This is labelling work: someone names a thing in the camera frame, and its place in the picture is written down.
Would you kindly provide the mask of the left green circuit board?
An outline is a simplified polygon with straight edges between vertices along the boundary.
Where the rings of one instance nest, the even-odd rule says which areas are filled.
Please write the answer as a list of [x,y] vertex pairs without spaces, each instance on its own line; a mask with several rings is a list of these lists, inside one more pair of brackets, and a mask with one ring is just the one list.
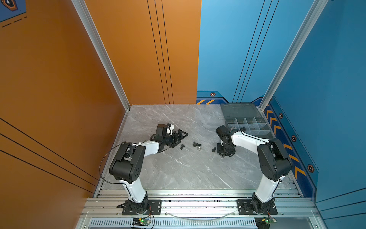
[[133,221],[132,221],[133,228],[148,227],[150,224],[151,224],[151,220],[145,219],[145,218],[133,218]]

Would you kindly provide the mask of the aluminium corner post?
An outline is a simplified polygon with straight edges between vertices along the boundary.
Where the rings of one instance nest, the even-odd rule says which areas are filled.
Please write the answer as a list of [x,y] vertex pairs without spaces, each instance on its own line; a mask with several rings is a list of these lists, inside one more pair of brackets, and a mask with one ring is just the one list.
[[280,86],[282,80],[284,79],[286,73],[288,72],[290,66],[292,65],[294,59],[296,58],[298,52],[302,48],[304,42],[312,31],[315,23],[323,12],[325,6],[327,5],[328,0],[316,0],[313,1],[306,17],[304,18],[295,38],[293,39],[286,56],[284,57],[281,65],[279,66],[276,74],[273,77],[259,107],[258,110],[264,112],[267,105],[276,90]]
[[131,105],[130,105],[128,98],[126,96],[126,93],[122,87],[122,84],[116,73],[113,63],[111,62],[111,59],[108,55],[108,52],[105,48],[102,38],[96,28],[93,18],[89,12],[86,2],[82,1],[82,0],[71,0],[71,2],[73,3],[73,6],[94,46],[94,49],[96,50],[96,52],[99,56],[101,63],[103,64],[103,67],[104,67],[125,111],[129,112],[131,109]]

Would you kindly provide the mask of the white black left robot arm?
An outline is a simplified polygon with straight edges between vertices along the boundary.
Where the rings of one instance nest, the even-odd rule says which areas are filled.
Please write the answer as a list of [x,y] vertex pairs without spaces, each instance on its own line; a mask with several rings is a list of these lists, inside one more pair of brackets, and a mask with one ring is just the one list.
[[123,208],[127,214],[142,215],[148,211],[148,193],[139,179],[144,158],[175,148],[187,136],[185,131],[175,131],[172,124],[159,124],[149,140],[142,143],[123,142],[119,145],[109,167],[109,174],[124,186],[128,199],[118,208]]

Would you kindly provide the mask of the grey compartment organizer box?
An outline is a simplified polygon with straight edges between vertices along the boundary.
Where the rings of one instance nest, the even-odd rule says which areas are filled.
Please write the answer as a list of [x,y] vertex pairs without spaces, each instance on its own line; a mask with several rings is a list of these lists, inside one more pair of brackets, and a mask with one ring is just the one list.
[[275,137],[268,121],[254,104],[223,104],[221,109],[228,129],[241,130],[246,134],[260,138],[271,139]]

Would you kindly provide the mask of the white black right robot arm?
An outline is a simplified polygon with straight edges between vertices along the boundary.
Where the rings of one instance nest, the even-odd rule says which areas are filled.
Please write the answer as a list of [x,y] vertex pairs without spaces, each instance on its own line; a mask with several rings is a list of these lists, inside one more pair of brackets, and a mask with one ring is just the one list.
[[262,178],[248,205],[252,214],[270,213],[274,208],[274,193],[292,170],[292,162],[282,142],[277,138],[264,139],[243,131],[220,126],[216,133],[221,139],[217,153],[221,157],[233,156],[236,147],[245,148],[258,155]]

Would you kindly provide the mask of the green circuit board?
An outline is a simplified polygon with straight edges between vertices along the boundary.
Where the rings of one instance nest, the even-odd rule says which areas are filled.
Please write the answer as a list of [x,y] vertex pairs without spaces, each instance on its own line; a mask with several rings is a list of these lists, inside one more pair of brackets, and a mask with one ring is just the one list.
[[133,218],[133,221],[132,221],[133,228],[148,227],[150,224],[151,224],[151,220],[145,219],[145,218]]
[[277,223],[275,218],[255,218],[255,224],[258,229],[270,229],[270,226]]

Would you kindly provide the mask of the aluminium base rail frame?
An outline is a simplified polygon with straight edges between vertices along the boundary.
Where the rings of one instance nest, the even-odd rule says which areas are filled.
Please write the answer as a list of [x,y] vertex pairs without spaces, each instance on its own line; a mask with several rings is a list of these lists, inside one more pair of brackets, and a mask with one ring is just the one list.
[[[302,196],[295,186],[275,192],[276,214],[243,215],[239,200],[249,201],[251,189],[150,189],[153,215],[151,229],[255,228],[259,220],[270,219],[271,228],[324,229],[315,203]],[[102,189],[87,199],[78,229],[133,228],[132,215],[124,215],[119,205],[127,200],[122,189]]]

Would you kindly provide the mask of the aluminium right corner post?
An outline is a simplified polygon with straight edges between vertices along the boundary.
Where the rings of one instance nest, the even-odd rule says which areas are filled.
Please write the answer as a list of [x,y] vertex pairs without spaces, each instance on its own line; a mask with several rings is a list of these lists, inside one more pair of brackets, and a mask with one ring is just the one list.
[[258,110],[264,112],[267,105],[276,90],[280,86],[282,80],[284,79],[286,73],[288,72],[290,66],[292,65],[294,59],[296,58],[298,52],[302,48],[304,42],[312,31],[315,23],[323,12],[325,6],[327,5],[328,0],[316,0],[313,1],[306,17],[304,18],[295,38],[293,39],[286,56],[284,57],[281,65],[279,66],[276,74],[273,77],[259,107]]

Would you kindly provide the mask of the right green circuit board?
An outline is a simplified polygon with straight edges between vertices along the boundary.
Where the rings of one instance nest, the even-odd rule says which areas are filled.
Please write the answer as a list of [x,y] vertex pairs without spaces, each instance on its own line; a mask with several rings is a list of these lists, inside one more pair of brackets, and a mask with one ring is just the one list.
[[258,229],[270,229],[270,226],[277,223],[275,218],[255,218],[255,224]]

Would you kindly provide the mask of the aluminium left corner post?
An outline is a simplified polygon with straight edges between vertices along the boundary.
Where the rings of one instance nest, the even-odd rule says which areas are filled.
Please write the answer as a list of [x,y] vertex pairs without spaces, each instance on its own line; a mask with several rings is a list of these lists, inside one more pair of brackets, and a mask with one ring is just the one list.
[[71,0],[71,2],[73,3],[73,6],[94,46],[94,49],[96,50],[96,52],[99,56],[101,63],[103,64],[103,67],[104,67],[125,111],[129,112],[131,109],[131,105],[130,105],[128,98],[126,96],[126,93],[122,87],[122,84],[116,73],[113,63],[111,62],[111,59],[108,55],[108,52],[105,48],[102,38],[96,28],[93,18],[89,12],[86,2],[82,1],[82,0]]

